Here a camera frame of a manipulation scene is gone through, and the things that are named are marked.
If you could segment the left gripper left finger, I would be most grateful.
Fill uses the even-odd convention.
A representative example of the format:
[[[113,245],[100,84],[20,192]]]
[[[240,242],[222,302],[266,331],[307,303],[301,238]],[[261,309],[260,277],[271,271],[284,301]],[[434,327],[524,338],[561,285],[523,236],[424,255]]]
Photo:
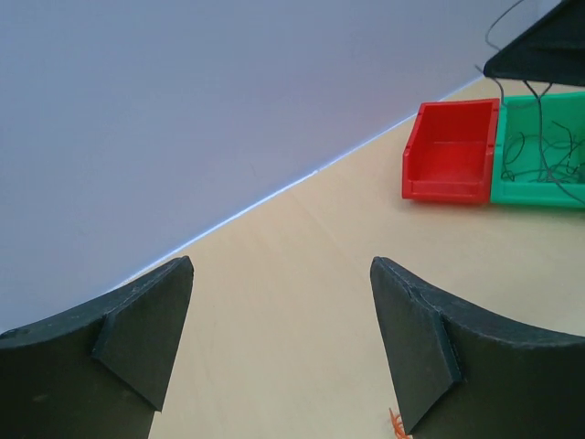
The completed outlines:
[[[1,335],[4,438],[146,438],[163,409],[193,288],[175,258]]]

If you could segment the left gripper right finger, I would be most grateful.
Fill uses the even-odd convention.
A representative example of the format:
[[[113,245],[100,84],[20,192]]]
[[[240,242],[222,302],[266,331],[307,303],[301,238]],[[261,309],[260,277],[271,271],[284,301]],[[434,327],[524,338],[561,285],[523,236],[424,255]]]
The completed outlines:
[[[407,435],[584,435],[582,337],[500,316],[385,257],[370,282]]]

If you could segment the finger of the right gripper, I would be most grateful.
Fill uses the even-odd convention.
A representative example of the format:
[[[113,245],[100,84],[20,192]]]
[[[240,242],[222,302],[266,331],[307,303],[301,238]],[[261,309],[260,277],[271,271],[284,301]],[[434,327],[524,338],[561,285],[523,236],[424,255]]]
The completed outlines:
[[[562,1],[483,67],[486,78],[584,85],[584,1]]]

